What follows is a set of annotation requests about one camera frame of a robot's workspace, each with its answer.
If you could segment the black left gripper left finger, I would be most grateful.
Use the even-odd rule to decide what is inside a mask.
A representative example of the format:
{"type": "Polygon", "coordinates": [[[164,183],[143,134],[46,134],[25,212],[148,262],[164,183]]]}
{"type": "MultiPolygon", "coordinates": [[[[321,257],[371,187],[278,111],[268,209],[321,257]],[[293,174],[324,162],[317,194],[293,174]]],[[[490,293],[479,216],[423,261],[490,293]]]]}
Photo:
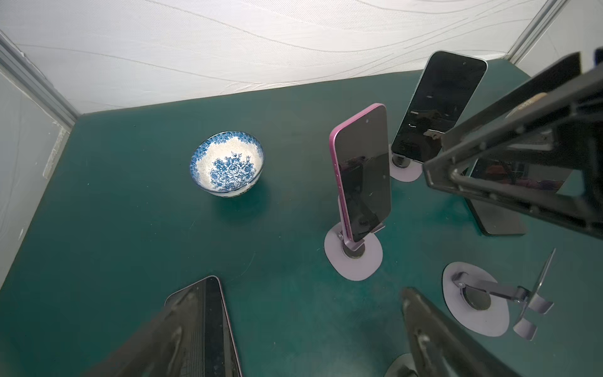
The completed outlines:
{"type": "Polygon", "coordinates": [[[179,376],[203,304],[186,292],[85,376],[179,376]]]}

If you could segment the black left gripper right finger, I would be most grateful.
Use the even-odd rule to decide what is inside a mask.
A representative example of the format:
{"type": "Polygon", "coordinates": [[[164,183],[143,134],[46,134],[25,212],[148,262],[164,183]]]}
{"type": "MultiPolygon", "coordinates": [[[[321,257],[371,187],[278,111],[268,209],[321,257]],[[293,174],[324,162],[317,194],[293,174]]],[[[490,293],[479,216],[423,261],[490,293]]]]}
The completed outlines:
{"type": "Polygon", "coordinates": [[[517,376],[414,287],[400,292],[417,376],[517,376]]]}

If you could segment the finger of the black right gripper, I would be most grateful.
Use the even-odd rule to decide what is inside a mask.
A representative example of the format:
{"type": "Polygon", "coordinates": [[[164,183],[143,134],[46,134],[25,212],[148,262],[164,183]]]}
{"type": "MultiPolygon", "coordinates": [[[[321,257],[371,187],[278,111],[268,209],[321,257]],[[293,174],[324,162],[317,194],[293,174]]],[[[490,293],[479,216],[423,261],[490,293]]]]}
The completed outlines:
{"type": "Polygon", "coordinates": [[[441,155],[427,161],[427,185],[548,221],[590,237],[602,236],[602,53],[582,72],[571,53],[497,102],[454,127],[441,139],[441,155]],[[534,105],[507,118],[530,97],[534,105]],[[504,185],[464,174],[480,159],[579,171],[579,196],[504,185]]]}

